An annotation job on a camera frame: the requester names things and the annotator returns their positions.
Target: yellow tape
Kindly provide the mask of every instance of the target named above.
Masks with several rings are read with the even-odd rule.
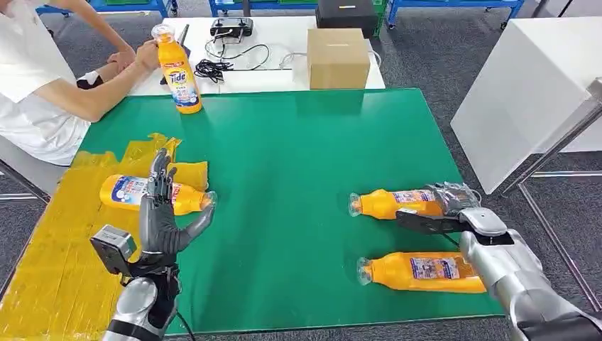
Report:
[[[102,265],[89,242],[105,224],[138,238],[138,213],[101,204],[110,175],[146,177],[160,148],[180,141],[151,134],[131,141],[118,163],[112,153],[79,152],[35,228],[0,303],[0,340],[98,340],[121,292],[119,277]],[[175,181],[207,189],[207,162],[176,164]],[[132,261],[138,258],[137,251]]]

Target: robotic arm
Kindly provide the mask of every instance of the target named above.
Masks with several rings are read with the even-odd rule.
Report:
[[[602,315],[587,314],[559,296],[525,240],[493,211],[467,206],[446,217],[404,209],[396,216],[402,226],[421,233],[461,232],[460,251],[503,306],[513,340],[602,340]]]
[[[125,289],[103,336],[105,341],[161,340],[177,313],[181,292],[176,255],[209,226],[215,203],[208,205],[185,229],[175,224],[172,184],[176,169],[167,173],[171,157],[161,149],[150,167],[147,194],[140,207],[142,252],[136,263],[127,259],[136,250],[133,237],[105,225],[90,241],[106,269],[121,274]]]

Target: floor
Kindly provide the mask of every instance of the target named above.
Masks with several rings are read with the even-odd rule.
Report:
[[[528,2],[521,13],[528,16],[535,7]],[[311,11],[254,11],[254,16],[311,15]],[[181,16],[209,16],[203,1],[180,0]],[[419,87],[454,156],[466,183],[480,189],[449,125],[456,109],[499,39],[505,9],[403,9],[397,26],[383,28],[372,44],[383,59],[381,71],[387,87]],[[160,17],[117,15],[107,21],[133,46],[150,38]],[[99,67],[112,53],[111,47],[77,18],[43,17],[55,31],[55,39],[76,75]],[[555,159],[554,170],[602,169],[602,154],[574,153]],[[602,184],[592,179],[530,180],[529,190],[555,226],[557,234],[580,267],[585,279],[602,300]],[[0,193],[22,192],[0,177]],[[494,210],[510,228],[518,230],[542,260],[554,289],[584,310],[591,307],[576,286],[559,254],[549,243],[535,216],[519,193],[509,198],[490,195],[483,205]],[[14,262],[43,211],[39,203],[0,205],[0,281],[7,278]],[[201,340],[508,340],[508,327],[501,318],[448,320],[353,328],[301,330],[290,332],[210,335]]]

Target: cardboard box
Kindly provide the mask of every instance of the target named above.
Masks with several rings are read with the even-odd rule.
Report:
[[[307,30],[310,89],[363,89],[370,59],[359,28]]]

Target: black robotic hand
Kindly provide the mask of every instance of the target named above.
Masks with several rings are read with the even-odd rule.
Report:
[[[175,224],[172,205],[173,176],[176,169],[167,173],[171,157],[165,148],[157,153],[150,165],[147,194],[140,206],[140,241],[146,254],[169,254],[185,249],[211,223],[214,203],[206,206],[199,217],[185,229]]]

